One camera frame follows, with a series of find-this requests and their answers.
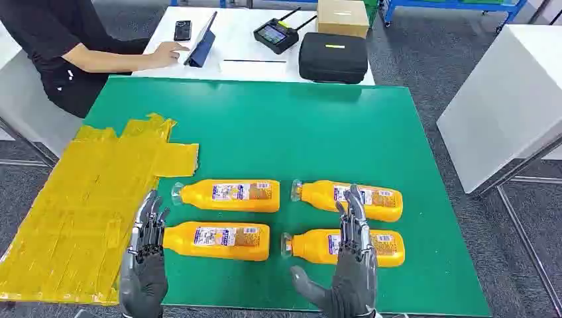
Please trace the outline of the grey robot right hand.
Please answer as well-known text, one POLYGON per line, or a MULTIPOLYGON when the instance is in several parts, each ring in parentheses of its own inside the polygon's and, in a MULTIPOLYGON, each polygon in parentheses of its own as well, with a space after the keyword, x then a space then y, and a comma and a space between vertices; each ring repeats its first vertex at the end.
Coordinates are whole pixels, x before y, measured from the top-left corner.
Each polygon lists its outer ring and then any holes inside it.
POLYGON ((339 201, 335 204, 340 212, 340 243, 331 287, 317 284, 299 266, 290 268, 292 283, 302 297, 327 317, 374 317, 376 251, 357 185, 344 191, 344 197, 346 208, 339 201))

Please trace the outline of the person's right hand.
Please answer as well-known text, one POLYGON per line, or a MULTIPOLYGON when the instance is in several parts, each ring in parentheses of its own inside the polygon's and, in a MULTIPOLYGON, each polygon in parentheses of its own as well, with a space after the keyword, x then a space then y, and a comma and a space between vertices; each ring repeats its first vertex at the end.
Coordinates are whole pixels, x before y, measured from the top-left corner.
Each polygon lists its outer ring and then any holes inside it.
POLYGON ((178 62, 181 52, 189 52, 188 47, 177 42, 162 42, 150 55, 151 68, 163 68, 178 62))

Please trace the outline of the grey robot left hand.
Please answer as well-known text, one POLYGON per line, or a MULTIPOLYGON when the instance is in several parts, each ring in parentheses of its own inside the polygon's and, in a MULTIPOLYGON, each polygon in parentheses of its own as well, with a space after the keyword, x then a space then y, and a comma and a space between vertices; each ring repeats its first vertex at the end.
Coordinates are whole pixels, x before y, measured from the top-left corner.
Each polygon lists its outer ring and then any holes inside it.
POLYGON ((140 204, 123 254, 119 276, 122 317, 162 317, 168 291, 164 270, 164 221, 169 208, 160 210, 162 198, 151 190, 140 204))

